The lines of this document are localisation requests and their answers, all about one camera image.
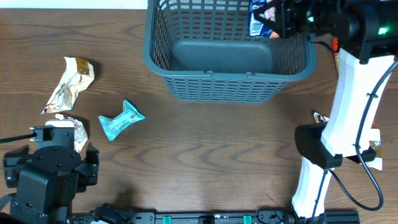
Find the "orange cracker package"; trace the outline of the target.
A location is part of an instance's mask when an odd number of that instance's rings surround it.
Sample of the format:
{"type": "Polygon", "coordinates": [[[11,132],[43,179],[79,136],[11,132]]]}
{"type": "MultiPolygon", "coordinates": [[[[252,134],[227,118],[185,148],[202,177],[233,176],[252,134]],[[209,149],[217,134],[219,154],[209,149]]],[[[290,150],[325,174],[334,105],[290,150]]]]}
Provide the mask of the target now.
{"type": "Polygon", "coordinates": [[[340,71],[339,71],[338,61],[339,61],[339,50],[340,50],[340,47],[338,45],[338,39],[337,38],[334,38],[332,40],[331,47],[332,47],[333,59],[334,59],[334,62],[335,62],[336,73],[337,73],[337,75],[339,75],[340,71]]]}

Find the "colourful tissue pack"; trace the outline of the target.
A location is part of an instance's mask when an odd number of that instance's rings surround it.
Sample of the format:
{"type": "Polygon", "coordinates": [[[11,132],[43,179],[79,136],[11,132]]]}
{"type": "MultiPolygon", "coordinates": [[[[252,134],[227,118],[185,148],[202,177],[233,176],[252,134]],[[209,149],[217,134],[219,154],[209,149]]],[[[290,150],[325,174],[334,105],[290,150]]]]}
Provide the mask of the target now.
{"type": "Polygon", "coordinates": [[[279,34],[268,28],[264,23],[254,18],[254,11],[261,6],[266,6],[272,0],[250,0],[248,15],[248,34],[250,37],[279,38],[279,34]]]}

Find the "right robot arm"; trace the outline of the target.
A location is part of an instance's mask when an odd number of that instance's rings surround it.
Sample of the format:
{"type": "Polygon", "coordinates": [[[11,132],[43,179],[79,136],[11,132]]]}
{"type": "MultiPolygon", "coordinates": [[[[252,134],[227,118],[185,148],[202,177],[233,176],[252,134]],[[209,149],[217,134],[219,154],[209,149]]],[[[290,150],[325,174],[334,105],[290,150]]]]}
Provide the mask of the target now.
{"type": "Polygon", "coordinates": [[[269,1],[249,8],[281,38],[307,32],[338,39],[338,83],[328,121],[301,125],[295,143],[300,178],[284,223],[354,223],[358,213],[326,212],[324,200],[344,158],[375,159],[369,132],[386,83],[397,67],[396,1],[269,1]]]}

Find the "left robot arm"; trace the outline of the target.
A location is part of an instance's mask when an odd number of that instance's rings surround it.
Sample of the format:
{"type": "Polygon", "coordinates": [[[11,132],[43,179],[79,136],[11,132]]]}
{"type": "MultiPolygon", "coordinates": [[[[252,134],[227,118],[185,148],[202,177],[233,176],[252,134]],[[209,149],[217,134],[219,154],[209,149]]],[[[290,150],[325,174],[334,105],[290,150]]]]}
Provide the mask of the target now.
{"type": "Polygon", "coordinates": [[[103,204],[93,213],[70,214],[77,193],[98,182],[99,151],[91,147],[82,158],[75,150],[75,129],[70,120],[50,120],[32,127],[27,138],[37,148],[27,146],[5,153],[3,169],[6,185],[15,188],[1,201],[11,205],[10,218],[17,223],[130,223],[133,211],[103,204]]]}

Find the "grey plastic basket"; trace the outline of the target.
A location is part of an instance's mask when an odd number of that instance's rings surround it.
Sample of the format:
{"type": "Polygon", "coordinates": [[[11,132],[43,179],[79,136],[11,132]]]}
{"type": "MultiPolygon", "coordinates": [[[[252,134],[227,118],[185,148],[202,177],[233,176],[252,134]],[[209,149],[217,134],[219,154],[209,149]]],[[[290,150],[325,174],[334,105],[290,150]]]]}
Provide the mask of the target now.
{"type": "Polygon", "coordinates": [[[315,69],[314,36],[250,37],[248,1],[149,0],[143,59],[187,101],[263,103],[315,69]]]}

